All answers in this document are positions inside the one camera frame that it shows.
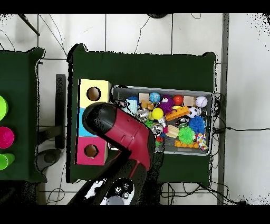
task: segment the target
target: green cup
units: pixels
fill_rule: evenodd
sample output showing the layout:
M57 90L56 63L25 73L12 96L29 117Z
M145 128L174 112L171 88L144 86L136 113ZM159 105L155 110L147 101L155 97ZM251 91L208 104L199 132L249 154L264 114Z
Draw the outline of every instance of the green cup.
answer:
M0 120L2 120L8 112L8 104L6 100L0 96Z
M6 169L15 160L15 156L11 153L0 154L0 170Z

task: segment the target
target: white ball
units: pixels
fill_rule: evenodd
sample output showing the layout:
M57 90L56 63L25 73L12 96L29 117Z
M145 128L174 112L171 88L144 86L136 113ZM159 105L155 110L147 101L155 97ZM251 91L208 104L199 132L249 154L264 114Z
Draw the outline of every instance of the white ball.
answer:
M196 106L197 107L205 107L207 105L206 97L197 97L196 98Z

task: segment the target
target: dark green tablecloth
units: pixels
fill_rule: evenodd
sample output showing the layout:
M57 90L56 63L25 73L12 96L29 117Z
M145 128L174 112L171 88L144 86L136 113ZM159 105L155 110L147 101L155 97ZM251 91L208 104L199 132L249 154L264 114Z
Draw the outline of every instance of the dark green tablecloth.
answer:
M70 62L67 134L72 135L72 147L67 142L67 155L70 156L71 182L91 180L102 168L74 165L78 79L107 80L112 85L213 92L215 58L213 53L195 56L86 52L83 44L75 45L67 59ZM115 152L110 152L107 161L114 156ZM201 182L208 186L209 156L165 154L158 180Z
M0 95L8 103L8 113L0 126L15 133L15 141L0 153L13 153L15 161L0 171L0 180L45 182L35 166L37 149L37 62L44 49L28 52L0 51Z

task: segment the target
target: yellow block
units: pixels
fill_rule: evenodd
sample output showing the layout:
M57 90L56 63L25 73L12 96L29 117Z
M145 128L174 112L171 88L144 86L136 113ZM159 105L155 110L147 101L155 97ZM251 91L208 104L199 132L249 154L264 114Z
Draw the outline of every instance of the yellow block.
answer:
M92 101L87 97L88 90L91 87L99 88L101 92L100 99L97 101ZM108 102L110 97L111 84L105 80L90 80L81 79L80 84L80 107L87 108L87 106L93 104L94 102Z

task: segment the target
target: yellow ball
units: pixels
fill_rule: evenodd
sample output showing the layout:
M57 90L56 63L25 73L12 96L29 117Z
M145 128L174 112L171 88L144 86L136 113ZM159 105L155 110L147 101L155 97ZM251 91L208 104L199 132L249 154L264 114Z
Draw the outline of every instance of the yellow ball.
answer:
M164 113L163 113L163 110L160 109L160 108L155 108L153 111L152 111L152 118L158 120L160 119L161 117L163 117Z

